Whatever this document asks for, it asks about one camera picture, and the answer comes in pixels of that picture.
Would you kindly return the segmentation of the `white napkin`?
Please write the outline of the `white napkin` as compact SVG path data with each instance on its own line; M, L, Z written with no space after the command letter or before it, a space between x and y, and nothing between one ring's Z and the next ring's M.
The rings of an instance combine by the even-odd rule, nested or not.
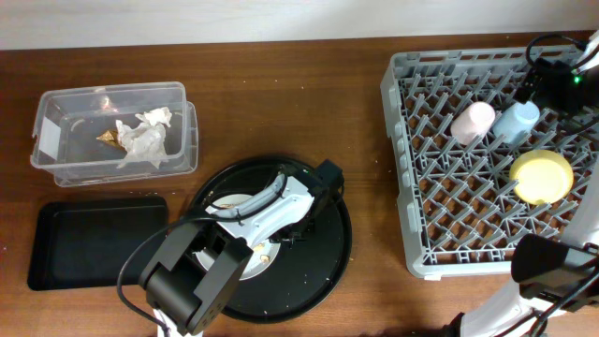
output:
M162 157L167 155L165 140L172 113L168 107L163 107L137 113L135 117L140 120L136 128L125 125L121 120L115 122L117 141L126 151L124 162L118 168L129 162L147 161L159 169Z

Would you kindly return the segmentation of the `pink cup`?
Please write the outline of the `pink cup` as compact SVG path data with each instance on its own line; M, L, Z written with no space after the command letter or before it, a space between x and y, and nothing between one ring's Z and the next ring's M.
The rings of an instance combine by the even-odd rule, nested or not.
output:
M475 137L486 135L494 121L495 109L486 102L475 102L455 119L450 133L458 143L468 145Z

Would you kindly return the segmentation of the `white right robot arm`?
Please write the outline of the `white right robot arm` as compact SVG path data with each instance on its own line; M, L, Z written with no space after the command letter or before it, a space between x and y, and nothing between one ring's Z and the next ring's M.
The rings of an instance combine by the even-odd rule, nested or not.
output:
M598 68L538 58L517 90L557 110L571 135L598 123ZM548 320L598 303L598 174L558 241L527 234L517 245L510 281L478 309L458 314L442 336L539 336Z

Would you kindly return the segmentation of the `peanut shells and rice scraps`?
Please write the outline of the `peanut shells and rice scraps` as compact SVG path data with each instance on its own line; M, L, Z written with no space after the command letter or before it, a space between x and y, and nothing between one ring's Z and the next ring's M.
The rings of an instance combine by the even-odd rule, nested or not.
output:
M254 248L254 255L258 259L260 263L269 263L270 262L270 243L260 243Z

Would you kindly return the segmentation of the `gold snack wrapper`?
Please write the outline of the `gold snack wrapper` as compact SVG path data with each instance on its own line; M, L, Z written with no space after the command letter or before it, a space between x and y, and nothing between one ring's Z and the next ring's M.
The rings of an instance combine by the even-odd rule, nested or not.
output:
M118 139L118 131L116 129L109 129L103 134L98 136L96 139L119 150L124 151L125 147L121 144Z

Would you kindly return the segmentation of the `yellow bowl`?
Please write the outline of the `yellow bowl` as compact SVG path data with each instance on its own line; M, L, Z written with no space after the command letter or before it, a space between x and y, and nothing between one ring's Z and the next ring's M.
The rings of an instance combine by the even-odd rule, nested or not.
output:
M561 154L532 150L514 161L509 179L517 182L514 191L520 199L540 205L564 198L573 186L574 172Z

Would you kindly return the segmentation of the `blue cup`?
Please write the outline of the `blue cup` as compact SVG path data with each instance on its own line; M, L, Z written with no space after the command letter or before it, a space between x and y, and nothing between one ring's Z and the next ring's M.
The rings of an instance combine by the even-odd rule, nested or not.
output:
M503 142L515 144L528 134L540 117L540 109L532 102L516 102L504 110L491 131L496 138L504 137Z

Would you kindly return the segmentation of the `grey plate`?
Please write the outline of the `grey plate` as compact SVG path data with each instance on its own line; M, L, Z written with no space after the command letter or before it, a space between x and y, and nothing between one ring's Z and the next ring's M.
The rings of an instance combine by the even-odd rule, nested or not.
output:
M215 212L216 209L214 206L221 208L232 208L233 206L243 203L250 197L251 195L247 194L232 194L224 196L214 201L211 206L206 208L206 211L208 213ZM273 243L269 240L265 240L255 246L253 248L254 252L241 274L241 280L249 280L265 271L274 262L274 259L277 257L280 248L280 243ZM215 260L215 254L211 253L207 248L204 248L200 252L195 252L195 255L201 268L204 271L208 271Z

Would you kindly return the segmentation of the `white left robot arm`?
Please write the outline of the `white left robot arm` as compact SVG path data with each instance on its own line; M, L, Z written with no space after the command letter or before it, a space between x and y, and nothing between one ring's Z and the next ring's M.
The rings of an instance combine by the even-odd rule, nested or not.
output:
M240 204L201 209L160 230L165 239L139 277L151 314L117 295L161 335L197 336L224 310L259 244L310 240L315 218L342 194L339 174L279 172Z

